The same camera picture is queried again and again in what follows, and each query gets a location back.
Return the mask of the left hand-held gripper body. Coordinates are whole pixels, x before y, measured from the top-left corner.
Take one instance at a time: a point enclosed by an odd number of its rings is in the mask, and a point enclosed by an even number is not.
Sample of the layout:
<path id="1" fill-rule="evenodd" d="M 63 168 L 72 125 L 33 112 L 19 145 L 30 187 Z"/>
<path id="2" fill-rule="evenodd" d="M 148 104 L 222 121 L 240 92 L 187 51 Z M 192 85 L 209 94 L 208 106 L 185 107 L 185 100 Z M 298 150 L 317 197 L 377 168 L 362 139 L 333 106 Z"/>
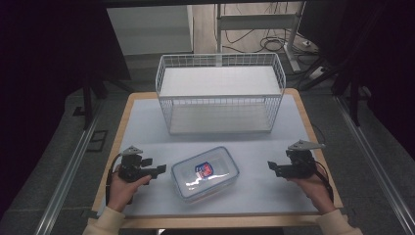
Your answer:
<path id="1" fill-rule="evenodd" d="M 144 167 L 142 166 L 142 160 L 144 160 L 141 156 L 142 153 L 142 150 L 134 146 L 130 146 L 121 152 L 122 159 L 118 176 L 125 182 L 135 182 L 148 175 L 148 172 L 142 170 Z"/>

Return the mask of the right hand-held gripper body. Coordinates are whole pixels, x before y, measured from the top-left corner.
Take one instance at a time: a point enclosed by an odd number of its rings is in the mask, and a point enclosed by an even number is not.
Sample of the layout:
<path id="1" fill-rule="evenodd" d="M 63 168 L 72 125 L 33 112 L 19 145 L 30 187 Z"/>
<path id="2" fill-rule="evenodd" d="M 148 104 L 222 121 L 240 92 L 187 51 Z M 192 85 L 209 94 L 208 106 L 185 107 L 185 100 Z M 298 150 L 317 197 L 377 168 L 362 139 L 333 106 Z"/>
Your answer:
<path id="1" fill-rule="evenodd" d="M 324 144 L 299 140 L 290 145 L 286 151 L 287 157 L 291 163 L 283 166 L 287 169 L 286 178 L 306 179 L 316 173 L 316 160 L 313 158 L 311 151 L 325 148 Z"/>

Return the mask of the clear plastic food container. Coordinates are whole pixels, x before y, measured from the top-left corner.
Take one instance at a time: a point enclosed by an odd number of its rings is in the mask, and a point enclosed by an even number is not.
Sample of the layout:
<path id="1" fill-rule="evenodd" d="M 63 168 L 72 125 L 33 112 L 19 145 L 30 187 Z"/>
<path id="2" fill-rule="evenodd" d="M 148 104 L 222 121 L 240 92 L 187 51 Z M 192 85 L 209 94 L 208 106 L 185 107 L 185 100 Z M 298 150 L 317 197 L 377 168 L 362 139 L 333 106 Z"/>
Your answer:
<path id="1" fill-rule="evenodd" d="M 170 174 L 181 199 L 195 202 L 231 185 L 240 171 L 229 151 L 219 146 L 174 164 Z"/>

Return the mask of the white wire two-tier rack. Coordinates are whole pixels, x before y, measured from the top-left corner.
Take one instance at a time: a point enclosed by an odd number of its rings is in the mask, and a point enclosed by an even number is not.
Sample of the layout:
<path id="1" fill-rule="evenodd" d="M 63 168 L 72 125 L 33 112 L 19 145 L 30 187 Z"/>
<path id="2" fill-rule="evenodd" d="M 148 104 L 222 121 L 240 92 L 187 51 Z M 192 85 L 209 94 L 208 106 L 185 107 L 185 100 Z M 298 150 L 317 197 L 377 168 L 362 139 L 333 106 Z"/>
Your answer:
<path id="1" fill-rule="evenodd" d="M 156 76 L 171 134 L 270 132 L 285 87 L 275 53 L 163 55 Z"/>

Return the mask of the person's left hand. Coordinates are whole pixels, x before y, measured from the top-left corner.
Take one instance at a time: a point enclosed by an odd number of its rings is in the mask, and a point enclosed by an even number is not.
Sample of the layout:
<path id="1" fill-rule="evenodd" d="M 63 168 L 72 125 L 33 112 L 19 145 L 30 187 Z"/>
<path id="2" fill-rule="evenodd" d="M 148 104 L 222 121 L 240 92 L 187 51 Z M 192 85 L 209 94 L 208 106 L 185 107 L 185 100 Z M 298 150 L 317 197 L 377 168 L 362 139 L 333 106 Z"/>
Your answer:
<path id="1" fill-rule="evenodd" d="M 118 173 L 114 173 L 112 175 L 112 182 L 110 185 L 110 198 L 107 203 L 107 207 L 116 211 L 116 212 L 123 212 L 124 208 L 131 200 L 137 189 L 148 183 L 152 177 L 150 175 L 146 175 L 134 182 L 125 182 L 122 180 Z"/>

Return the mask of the person's right hand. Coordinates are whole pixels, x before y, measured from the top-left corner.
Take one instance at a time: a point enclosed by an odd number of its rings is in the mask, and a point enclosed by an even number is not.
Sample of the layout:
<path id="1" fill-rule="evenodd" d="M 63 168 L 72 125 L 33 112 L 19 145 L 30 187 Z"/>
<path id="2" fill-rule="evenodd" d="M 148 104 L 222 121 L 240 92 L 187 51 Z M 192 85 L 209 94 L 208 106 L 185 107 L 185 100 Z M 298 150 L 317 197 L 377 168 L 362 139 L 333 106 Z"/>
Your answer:
<path id="1" fill-rule="evenodd" d="M 288 181 L 296 183 L 321 214 L 336 210 L 323 181 L 316 174 L 307 179 L 288 178 Z"/>

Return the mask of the white table mat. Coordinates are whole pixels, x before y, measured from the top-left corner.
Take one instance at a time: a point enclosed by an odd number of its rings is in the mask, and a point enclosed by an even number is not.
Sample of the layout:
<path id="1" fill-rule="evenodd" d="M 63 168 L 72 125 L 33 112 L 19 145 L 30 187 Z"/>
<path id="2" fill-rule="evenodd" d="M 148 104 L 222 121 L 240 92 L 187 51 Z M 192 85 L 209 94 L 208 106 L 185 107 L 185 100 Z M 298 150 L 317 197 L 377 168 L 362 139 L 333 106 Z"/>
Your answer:
<path id="1" fill-rule="evenodd" d="M 286 95 L 270 133 L 171 135 L 167 132 L 159 101 L 135 99 L 123 135 L 121 148 L 135 146 L 151 158 L 153 165 L 174 164 L 215 147 L 225 147 L 240 174 L 219 192 L 188 203 L 181 199 L 166 172 L 138 190 L 128 215 L 186 216 L 208 214 L 253 214 L 314 212 L 315 208 L 293 183 L 279 178 L 270 162 L 287 165 L 288 147 L 306 140 L 303 121 L 295 98 Z"/>

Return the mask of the black stand leg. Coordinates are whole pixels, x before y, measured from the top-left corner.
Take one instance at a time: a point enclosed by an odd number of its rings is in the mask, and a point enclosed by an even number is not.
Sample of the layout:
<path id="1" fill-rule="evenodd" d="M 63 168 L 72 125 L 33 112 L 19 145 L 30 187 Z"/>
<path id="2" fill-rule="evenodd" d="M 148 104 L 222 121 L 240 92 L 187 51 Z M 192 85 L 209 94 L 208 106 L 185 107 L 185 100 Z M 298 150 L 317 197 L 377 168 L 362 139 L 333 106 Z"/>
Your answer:
<path id="1" fill-rule="evenodd" d="M 95 94 L 98 99 L 106 99 L 108 90 L 101 79 L 86 75 L 83 78 L 82 92 L 85 116 L 84 129 L 87 129 L 93 119 L 92 94 Z"/>
<path id="2" fill-rule="evenodd" d="M 358 119 L 358 101 L 359 101 L 359 84 L 355 78 L 338 77 L 334 82 L 331 90 L 335 96 L 343 96 L 348 91 L 348 112 L 351 120 L 356 126 L 359 126 Z"/>

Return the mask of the white power strip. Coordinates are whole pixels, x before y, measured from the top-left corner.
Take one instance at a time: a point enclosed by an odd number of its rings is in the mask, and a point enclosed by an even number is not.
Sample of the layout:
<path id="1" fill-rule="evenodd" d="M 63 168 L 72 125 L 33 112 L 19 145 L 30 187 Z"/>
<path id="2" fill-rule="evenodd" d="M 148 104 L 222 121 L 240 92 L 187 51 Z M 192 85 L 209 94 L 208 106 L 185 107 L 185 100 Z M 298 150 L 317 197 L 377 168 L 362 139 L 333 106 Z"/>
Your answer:
<path id="1" fill-rule="evenodd" d="M 313 80 L 322 75 L 327 69 L 324 67 L 318 67 L 315 71 L 311 73 L 311 75 L 308 77 L 309 79 Z"/>

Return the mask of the dark curtain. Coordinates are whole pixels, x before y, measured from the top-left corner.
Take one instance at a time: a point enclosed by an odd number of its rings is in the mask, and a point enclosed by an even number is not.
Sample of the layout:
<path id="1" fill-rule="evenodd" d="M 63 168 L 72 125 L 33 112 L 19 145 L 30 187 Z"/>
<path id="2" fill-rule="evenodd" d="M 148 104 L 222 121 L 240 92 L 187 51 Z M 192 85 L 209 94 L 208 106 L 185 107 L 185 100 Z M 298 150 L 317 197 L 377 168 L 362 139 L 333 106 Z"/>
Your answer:
<path id="1" fill-rule="evenodd" d="M 350 62 L 369 108 L 415 160 L 415 0 L 307 0 L 299 32 L 330 66 Z"/>
<path id="2" fill-rule="evenodd" d="M 107 8 L 0 0 L 0 219 L 42 157 L 69 94 L 129 71 Z"/>

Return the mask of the black floor bracket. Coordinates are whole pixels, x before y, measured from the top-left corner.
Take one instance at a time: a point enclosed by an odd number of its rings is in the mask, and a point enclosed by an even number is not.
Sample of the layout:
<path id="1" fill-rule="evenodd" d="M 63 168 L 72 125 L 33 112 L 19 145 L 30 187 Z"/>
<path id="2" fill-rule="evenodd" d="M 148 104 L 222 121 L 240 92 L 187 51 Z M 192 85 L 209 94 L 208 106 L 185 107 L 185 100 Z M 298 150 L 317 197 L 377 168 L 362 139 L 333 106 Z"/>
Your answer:
<path id="1" fill-rule="evenodd" d="M 99 153 L 102 152 L 108 136 L 107 130 L 95 130 L 87 145 L 87 152 Z"/>

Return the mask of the aluminium floor rail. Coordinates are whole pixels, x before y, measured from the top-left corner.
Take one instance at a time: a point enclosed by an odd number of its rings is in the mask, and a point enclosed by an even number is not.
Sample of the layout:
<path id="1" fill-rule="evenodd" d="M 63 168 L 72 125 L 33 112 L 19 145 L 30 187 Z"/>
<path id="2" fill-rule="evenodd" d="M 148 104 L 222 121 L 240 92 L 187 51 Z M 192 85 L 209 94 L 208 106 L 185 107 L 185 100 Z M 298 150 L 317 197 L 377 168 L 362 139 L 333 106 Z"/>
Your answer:
<path id="1" fill-rule="evenodd" d="M 352 118 L 349 116 L 346 102 L 342 98 L 337 96 L 334 97 L 334 100 L 339 105 L 348 128 L 350 129 L 353 137 L 355 138 L 376 180 L 382 188 L 382 191 L 384 192 L 384 195 L 386 196 L 389 204 L 391 205 L 392 210 L 396 215 L 396 218 L 399 221 L 401 227 L 403 228 L 405 234 L 415 235 L 415 216 L 407 206 L 406 202 L 403 200 L 401 194 L 393 185 L 390 177 L 381 165 L 381 162 L 377 158 L 374 149 L 368 142 L 361 127 L 357 126 L 352 120 Z"/>
<path id="2" fill-rule="evenodd" d="M 56 223 L 59 213 L 63 207 L 66 197 L 69 193 L 71 184 L 78 171 L 80 163 L 86 152 L 87 146 L 92 134 L 95 131 L 100 112 L 103 108 L 103 102 L 99 102 L 93 110 L 93 117 L 89 126 L 82 132 L 77 145 L 69 158 L 69 162 L 63 171 L 61 179 L 43 213 L 33 235 L 50 235 Z"/>

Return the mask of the white metal desk frame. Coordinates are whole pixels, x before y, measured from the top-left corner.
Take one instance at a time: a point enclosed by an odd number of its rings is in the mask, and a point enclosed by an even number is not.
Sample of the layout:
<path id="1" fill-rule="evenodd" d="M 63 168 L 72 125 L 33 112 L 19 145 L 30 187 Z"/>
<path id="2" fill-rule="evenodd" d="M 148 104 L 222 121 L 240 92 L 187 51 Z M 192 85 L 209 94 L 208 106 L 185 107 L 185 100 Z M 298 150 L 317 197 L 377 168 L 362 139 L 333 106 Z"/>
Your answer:
<path id="1" fill-rule="evenodd" d="M 297 10 L 293 14 L 284 15 L 242 15 L 232 16 L 223 15 L 220 4 L 215 6 L 215 33 L 216 33 L 216 52 L 222 52 L 223 30 L 249 30 L 249 29 L 289 29 L 291 34 L 286 42 L 283 43 L 284 52 L 288 58 L 293 72 L 300 71 L 300 65 L 294 55 L 294 41 L 300 26 L 300 19 L 305 6 L 304 1 L 300 1 Z"/>

